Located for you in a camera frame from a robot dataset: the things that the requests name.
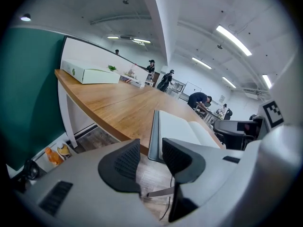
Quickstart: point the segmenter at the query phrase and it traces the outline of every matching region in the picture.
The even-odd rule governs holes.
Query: small box
[[[142,88],[142,87],[145,86],[144,82],[138,81],[138,80],[136,80],[136,79],[134,79],[132,77],[126,76],[126,75],[123,75],[123,76],[121,75],[120,76],[120,80],[122,80],[124,82],[127,82],[127,83],[129,83],[131,85],[134,85],[136,87],[140,87],[140,88]]]
[[[62,69],[82,84],[118,83],[120,75],[84,61],[64,60]]]

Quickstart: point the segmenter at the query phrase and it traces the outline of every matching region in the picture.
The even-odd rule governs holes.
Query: wooden table
[[[55,75],[58,78],[62,119],[70,139],[74,138],[74,135],[63,90],[88,117],[118,140],[139,138],[141,153],[145,155],[148,154],[155,110],[166,111],[188,122],[198,122],[210,133],[219,147],[224,148],[194,110],[153,87],[138,88],[122,81],[118,84],[84,85],[63,70],[55,70]]]

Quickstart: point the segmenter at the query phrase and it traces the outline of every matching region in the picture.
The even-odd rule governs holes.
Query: person in black cap
[[[162,92],[165,92],[166,88],[169,86],[169,83],[172,84],[171,80],[172,80],[172,74],[174,74],[175,71],[174,70],[170,70],[169,73],[166,73],[161,82],[158,84],[157,89],[159,89]]]
[[[146,68],[146,70],[148,71],[147,80],[151,81],[153,79],[154,74],[155,74],[155,61],[150,60],[149,62],[150,62],[150,65]]]

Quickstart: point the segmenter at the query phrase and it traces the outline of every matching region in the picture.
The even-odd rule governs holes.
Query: floor
[[[77,153],[84,151],[106,147],[110,144],[116,143],[117,140],[102,131],[99,127],[93,129],[91,132],[82,136],[77,140],[78,147],[74,150]],[[141,186],[141,200],[146,208],[151,213],[160,219],[165,213],[169,198],[151,199],[146,197],[148,192],[158,191],[170,187],[171,174],[166,165],[151,161],[147,156],[141,154],[141,160],[137,168],[136,182]],[[168,216],[171,208],[172,198],[170,199],[170,207],[161,223],[168,223]]]

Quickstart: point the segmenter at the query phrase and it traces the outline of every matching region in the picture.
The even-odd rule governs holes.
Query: air vent
[[[257,94],[253,94],[253,93],[246,93],[244,92],[245,95],[249,98],[252,98],[252,99],[255,99],[255,100],[258,100],[258,95]]]
[[[255,94],[255,90],[254,89],[243,89],[244,92],[247,92],[247,93],[253,93]]]
[[[58,182],[42,200],[39,206],[47,213],[54,216],[63,203],[71,187],[72,183],[67,183],[64,181]]]
[[[133,39],[133,37],[129,36],[129,35],[121,35],[120,38],[124,39],[124,40],[132,40]]]

